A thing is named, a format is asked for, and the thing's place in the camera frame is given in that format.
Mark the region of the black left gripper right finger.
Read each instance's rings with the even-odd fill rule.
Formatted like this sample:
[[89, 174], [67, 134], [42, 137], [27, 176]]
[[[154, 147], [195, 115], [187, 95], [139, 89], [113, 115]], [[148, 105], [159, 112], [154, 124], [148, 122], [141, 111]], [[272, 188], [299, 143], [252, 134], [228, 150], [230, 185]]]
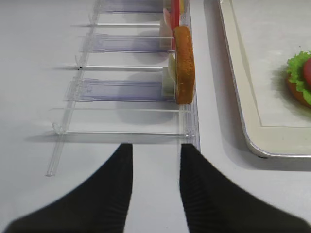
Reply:
[[308, 233], [309, 224], [244, 191], [192, 144], [181, 146], [180, 194], [191, 233]]

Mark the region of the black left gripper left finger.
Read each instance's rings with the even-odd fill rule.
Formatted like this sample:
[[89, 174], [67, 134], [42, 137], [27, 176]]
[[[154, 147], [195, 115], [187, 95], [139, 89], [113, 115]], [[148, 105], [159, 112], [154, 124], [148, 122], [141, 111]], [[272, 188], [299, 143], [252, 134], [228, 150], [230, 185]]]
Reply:
[[133, 185], [133, 147], [121, 144], [77, 188], [13, 221], [7, 233], [122, 233]]

